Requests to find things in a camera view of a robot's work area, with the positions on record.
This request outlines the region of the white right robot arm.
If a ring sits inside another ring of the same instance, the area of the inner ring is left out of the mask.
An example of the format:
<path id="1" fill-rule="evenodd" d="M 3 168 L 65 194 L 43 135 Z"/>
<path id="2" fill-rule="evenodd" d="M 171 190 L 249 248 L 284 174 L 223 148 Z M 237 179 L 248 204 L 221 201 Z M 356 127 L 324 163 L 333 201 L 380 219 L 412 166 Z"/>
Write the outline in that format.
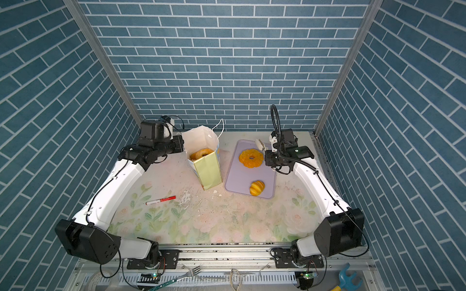
<path id="1" fill-rule="evenodd" d="M 293 242 L 299 258 L 330 257 L 361 245 L 364 214 L 360 209 L 352 208 L 335 191 L 307 146 L 292 147 L 283 154 L 278 150 L 267 150 L 265 164 L 277 171 L 288 167 L 304 184 L 320 212 L 320 224 L 315 231 Z"/>

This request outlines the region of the floral paper bag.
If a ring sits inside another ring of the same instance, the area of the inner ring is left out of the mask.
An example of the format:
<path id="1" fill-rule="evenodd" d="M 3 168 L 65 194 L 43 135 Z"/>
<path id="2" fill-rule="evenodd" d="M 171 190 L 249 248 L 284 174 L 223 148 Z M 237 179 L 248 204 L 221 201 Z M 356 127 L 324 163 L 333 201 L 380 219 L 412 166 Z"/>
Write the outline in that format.
<path id="1" fill-rule="evenodd" d="M 213 128 L 198 126 L 182 133 L 184 152 L 203 190 L 222 182 L 220 170 L 219 137 L 223 134 L 225 122 L 221 119 Z"/>

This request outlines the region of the orange ring bread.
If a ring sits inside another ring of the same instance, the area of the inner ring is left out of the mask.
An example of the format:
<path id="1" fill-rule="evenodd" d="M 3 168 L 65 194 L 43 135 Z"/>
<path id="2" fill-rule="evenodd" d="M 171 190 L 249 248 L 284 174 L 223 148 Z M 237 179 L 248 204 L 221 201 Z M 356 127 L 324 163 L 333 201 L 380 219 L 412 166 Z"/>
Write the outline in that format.
<path id="1" fill-rule="evenodd" d="M 264 157 L 257 149 L 246 149 L 239 155 L 239 161 L 245 167 L 253 169 L 262 165 Z"/>

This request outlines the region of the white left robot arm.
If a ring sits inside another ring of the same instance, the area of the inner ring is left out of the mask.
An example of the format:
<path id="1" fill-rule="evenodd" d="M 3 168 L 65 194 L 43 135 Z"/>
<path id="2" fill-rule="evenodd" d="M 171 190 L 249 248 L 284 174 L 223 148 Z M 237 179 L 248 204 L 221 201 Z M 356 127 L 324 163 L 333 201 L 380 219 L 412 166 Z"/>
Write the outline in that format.
<path id="1" fill-rule="evenodd" d="M 55 233 L 65 251 L 74 257 L 103 265 L 111 260 L 136 259 L 148 268 L 160 264 L 158 243 L 142 238 L 122 238 L 108 232 L 110 223 L 132 185 L 159 158 L 183 151 L 183 138 L 127 145 L 96 194 L 71 219 L 62 219 Z"/>

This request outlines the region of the striped yellow bun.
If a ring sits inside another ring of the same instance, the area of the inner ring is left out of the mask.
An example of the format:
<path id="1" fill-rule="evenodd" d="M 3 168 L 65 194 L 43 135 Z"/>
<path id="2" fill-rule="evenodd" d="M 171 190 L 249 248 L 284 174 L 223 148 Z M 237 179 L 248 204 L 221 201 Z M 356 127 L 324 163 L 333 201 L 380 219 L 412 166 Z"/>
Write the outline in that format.
<path id="1" fill-rule="evenodd" d="M 265 183 L 262 181 L 254 181 L 250 186 L 250 194 L 252 196 L 259 196 L 265 189 Z"/>

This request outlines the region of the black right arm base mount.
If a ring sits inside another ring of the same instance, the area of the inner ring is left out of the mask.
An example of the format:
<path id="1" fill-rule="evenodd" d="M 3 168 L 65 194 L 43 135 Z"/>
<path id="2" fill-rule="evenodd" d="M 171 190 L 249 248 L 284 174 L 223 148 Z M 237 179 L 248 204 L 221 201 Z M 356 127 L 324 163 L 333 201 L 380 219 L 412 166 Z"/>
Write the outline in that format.
<path id="1" fill-rule="evenodd" d="M 324 267 L 324 261 L 321 255 L 303 257 L 298 252 L 297 248 L 293 246 L 290 249 L 273 247 L 269 250 L 269 254 L 272 256 L 277 269 L 318 269 Z"/>

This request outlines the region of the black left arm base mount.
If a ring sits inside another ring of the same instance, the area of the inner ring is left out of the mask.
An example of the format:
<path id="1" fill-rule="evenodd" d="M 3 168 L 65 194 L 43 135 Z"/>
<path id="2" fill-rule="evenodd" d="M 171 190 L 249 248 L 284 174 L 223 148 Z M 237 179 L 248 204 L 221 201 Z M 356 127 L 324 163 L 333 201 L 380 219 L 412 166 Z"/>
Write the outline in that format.
<path id="1" fill-rule="evenodd" d="M 145 259 L 129 259 L 129 270 L 171 270 L 176 269 L 180 251 L 177 249 L 158 250 Z"/>

